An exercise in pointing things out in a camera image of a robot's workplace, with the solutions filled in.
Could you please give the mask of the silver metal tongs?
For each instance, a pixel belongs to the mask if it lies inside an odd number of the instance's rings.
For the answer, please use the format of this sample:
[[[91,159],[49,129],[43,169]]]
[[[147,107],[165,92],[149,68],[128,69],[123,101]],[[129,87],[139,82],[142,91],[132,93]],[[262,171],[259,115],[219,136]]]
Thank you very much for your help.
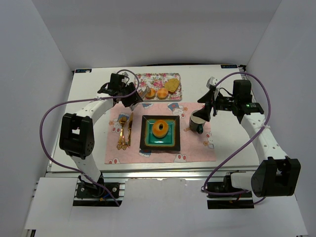
[[[147,86],[144,90],[140,89],[138,91],[138,95],[141,98],[140,101],[136,102],[135,104],[131,105],[129,108],[131,109],[131,111],[134,111],[135,108],[144,101],[144,98],[146,97],[146,95],[151,92],[151,89]]]

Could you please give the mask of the orange donut bread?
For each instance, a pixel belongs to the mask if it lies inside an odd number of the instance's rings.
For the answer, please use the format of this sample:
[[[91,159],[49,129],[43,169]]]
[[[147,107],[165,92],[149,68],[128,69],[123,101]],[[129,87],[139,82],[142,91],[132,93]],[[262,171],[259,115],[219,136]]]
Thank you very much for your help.
[[[157,120],[152,126],[152,133],[157,138],[163,138],[168,133],[169,125],[164,120]]]

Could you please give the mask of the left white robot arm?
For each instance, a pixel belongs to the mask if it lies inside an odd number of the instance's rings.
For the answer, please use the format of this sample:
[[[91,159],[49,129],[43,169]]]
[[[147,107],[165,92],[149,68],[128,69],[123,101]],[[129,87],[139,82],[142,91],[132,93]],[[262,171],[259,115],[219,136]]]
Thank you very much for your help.
[[[75,162],[77,169],[82,171],[81,179],[84,182],[101,183],[101,171],[92,155],[95,123],[118,103],[133,107],[143,101],[127,73],[126,70],[112,73],[110,81],[101,86],[95,99],[76,113],[66,113],[62,117],[59,147]]]

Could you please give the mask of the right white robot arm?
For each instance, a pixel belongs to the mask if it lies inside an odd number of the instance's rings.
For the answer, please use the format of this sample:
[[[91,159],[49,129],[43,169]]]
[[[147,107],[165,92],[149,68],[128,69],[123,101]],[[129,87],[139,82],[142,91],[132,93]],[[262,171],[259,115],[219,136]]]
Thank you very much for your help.
[[[266,125],[267,117],[259,103],[252,101],[251,82],[234,81],[233,92],[223,96],[218,79],[207,82],[209,91],[198,100],[204,107],[193,116],[210,121],[217,111],[232,112],[245,129],[257,153],[260,165],[254,172],[233,171],[221,185],[213,187],[206,180],[201,190],[210,196],[234,196],[253,192],[259,198],[291,196],[295,192],[301,164],[290,158],[274,138]]]

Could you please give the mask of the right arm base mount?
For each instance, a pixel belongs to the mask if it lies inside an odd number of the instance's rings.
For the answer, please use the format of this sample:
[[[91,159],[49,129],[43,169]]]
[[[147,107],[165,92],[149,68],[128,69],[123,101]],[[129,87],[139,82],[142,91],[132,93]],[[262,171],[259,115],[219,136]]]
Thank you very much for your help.
[[[209,181],[207,183],[206,190],[215,193],[215,195],[207,194],[207,208],[209,210],[254,208],[252,192],[231,194],[242,191],[242,189],[232,186],[231,174],[232,172],[227,172],[222,181]]]

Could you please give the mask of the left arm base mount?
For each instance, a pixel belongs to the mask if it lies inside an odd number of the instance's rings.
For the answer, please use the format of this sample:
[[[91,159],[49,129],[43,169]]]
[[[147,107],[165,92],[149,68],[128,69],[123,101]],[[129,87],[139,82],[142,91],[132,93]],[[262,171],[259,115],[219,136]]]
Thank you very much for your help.
[[[121,205],[124,196],[125,183],[105,182],[104,185],[109,192],[100,187],[93,188],[85,186],[83,182],[77,181],[73,206],[118,207],[110,193],[117,200],[118,204]]]

